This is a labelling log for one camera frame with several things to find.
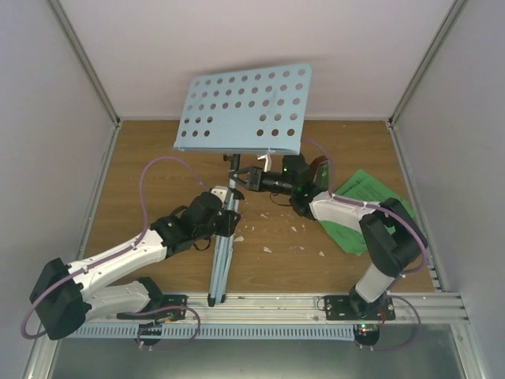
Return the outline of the light blue music stand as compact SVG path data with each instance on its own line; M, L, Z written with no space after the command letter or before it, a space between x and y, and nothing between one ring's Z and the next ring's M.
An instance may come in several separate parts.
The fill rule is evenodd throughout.
M195 77L174 149L226 154L232 170L244 154L297 155L311 76L298 63Z

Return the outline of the wooden metronome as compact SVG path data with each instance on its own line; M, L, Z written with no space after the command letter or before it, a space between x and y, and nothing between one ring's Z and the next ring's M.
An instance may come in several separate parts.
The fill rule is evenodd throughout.
M310 163L312 182L323 191L328 191L330 186L330 163L329 159L322 155L316 157Z

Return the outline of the clear metronome cover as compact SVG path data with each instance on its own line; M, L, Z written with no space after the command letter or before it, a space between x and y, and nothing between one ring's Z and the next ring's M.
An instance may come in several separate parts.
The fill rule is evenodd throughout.
M328 191L330 186L330 171L330 163L327 160L321 162L317 168L315 182L323 191Z

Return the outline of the green sheet music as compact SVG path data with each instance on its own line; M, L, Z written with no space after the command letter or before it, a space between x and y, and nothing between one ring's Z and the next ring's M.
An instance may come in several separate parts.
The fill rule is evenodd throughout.
M411 217L414 218L416 216L416 212L410 207L410 203L405 198L389 189L381 181L362 169L358 170L342 184L335 191L335 194L358 201L375 202L383 202L392 197L403 205Z
M345 253L361 256L368 251L360 232L330 221L320 221L320 225Z

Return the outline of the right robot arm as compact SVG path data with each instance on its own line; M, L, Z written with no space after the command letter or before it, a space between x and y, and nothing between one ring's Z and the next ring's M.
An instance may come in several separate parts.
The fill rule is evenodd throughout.
M389 197L367 202L331 193L329 179L318 179L321 168L302 154L284 156L282 170L249 166L233 169L229 178L245 189L286 195L301 217L335 223L361 233L371 264L349 293L350 312L370 318L382 306L385 294L419 256L428 241L402 203Z

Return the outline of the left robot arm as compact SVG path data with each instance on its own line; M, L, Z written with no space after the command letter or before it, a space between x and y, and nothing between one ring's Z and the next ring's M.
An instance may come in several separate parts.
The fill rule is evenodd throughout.
M227 209L212 190L188 206L157 219L129 241L69 264L55 258L43 267L29 300L43 334L60 340L85 322L118 316L163 319L174 310L154 280L141 277L125 285L115 281L147 265L159 263L212 237L230 237L240 215Z

